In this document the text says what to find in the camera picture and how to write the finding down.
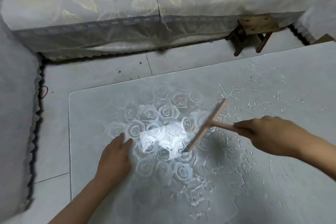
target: tile grout line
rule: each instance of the tile grout line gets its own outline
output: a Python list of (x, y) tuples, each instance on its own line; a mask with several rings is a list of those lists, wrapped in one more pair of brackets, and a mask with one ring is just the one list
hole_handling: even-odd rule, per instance
[(149, 64), (149, 61), (148, 61), (147, 53), (146, 53), (146, 59), (147, 59), (148, 65), (149, 65), (150, 73), (151, 73), (152, 76), (153, 76), (152, 69), (151, 69), (151, 65)]
[(56, 178), (56, 177), (60, 177), (60, 176), (62, 176), (62, 175), (57, 175), (57, 176), (54, 176), (54, 177), (51, 177), (51, 178), (48, 178), (48, 179), (45, 179), (45, 180), (36, 182), (36, 183), (34, 183), (34, 185), (35, 185), (35, 184), (38, 184), (38, 183), (40, 183), (40, 182), (48, 181), (48, 180), (53, 179), (53, 178)]

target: table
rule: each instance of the table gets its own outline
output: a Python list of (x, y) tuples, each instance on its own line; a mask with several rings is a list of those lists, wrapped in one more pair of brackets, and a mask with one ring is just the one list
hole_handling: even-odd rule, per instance
[(212, 129), (184, 145), (222, 98), (220, 120), (290, 119), (336, 143), (334, 42), (73, 92), (71, 191), (95, 175), (104, 147), (133, 138), (132, 171), (91, 223), (334, 223), (336, 184), (298, 160)]

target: hand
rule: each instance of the hand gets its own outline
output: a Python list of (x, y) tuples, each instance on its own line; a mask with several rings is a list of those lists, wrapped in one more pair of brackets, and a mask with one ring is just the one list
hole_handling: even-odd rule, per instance
[(234, 126), (238, 128), (238, 134), (249, 138), (257, 149), (279, 156), (299, 158), (306, 145), (320, 139), (280, 117), (264, 116), (237, 122)]
[(99, 160), (95, 182), (109, 193), (131, 170), (128, 150), (132, 144), (129, 139), (123, 144), (124, 133), (117, 136), (106, 146)]

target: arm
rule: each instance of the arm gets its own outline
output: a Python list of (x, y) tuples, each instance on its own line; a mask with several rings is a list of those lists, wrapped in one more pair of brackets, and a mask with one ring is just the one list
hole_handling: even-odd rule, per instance
[(106, 146), (98, 164), (95, 177), (59, 212), (49, 224), (86, 224), (104, 198), (126, 177), (131, 170), (128, 150), (129, 139), (123, 144), (121, 133)]
[(244, 120), (234, 126), (238, 134), (266, 153), (297, 158), (336, 181), (336, 146), (289, 120), (264, 116)]

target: person's left hand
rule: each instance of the person's left hand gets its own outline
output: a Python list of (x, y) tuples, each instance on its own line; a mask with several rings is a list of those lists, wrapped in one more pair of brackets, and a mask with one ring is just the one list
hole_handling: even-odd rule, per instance
[(124, 144), (123, 141), (124, 133), (121, 133), (106, 146), (99, 160), (94, 180), (107, 192), (116, 187), (131, 170), (128, 150), (132, 139), (128, 139)]

